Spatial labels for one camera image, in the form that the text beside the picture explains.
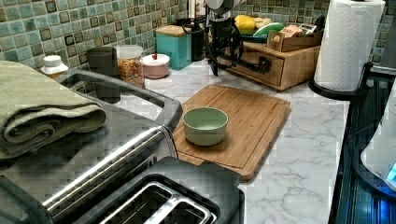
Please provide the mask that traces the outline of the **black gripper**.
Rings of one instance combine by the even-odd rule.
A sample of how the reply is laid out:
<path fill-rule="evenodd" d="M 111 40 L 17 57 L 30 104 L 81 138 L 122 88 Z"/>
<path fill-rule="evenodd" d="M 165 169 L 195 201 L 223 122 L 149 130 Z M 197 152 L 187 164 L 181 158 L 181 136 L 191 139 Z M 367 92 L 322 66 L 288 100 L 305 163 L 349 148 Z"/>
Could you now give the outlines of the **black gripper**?
<path fill-rule="evenodd" d="M 237 66 L 244 52 L 244 43 L 234 18 L 210 20 L 207 61 L 215 77 L 219 75 L 219 69 L 212 54 L 220 54 L 226 48 L 230 52 L 225 52 L 223 58 L 228 60 L 231 66 Z"/>

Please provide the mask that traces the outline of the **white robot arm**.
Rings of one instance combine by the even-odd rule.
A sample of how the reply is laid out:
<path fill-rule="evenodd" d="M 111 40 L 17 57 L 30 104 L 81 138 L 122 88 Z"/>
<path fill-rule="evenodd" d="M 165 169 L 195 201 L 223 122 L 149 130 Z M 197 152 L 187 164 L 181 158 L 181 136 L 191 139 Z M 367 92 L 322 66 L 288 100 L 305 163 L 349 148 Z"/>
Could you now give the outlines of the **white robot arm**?
<path fill-rule="evenodd" d="M 244 52 L 232 10 L 237 0 L 205 0 L 204 50 L 214 76 L 220 68 L 237 66 Z"/>

